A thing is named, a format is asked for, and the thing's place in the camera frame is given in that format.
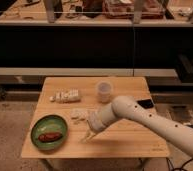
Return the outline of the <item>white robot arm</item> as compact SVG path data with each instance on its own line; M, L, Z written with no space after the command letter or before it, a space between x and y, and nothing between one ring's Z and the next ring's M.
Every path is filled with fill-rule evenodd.
M91 139L121 119L145 126L193 158L193 128L151 113L132 96L117 96L97 112L89 114L83 140Z

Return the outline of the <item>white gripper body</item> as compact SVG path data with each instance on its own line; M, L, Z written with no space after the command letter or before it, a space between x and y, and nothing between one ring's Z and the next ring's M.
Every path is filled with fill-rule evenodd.
M104 117L99 112L92 112L88 116L88 125L95 133L100 133L106 129Z

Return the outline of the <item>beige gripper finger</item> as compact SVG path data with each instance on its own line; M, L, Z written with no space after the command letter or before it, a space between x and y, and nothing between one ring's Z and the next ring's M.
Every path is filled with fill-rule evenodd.
M94 136L96 136L96 133L91 131L91 130L88 130L87 133L86 133L86 140L90 140L92 139Z
M84 137L80 140L80 142L84 143L87 140L91 139L92 136L92 131L91 130L87 130Z

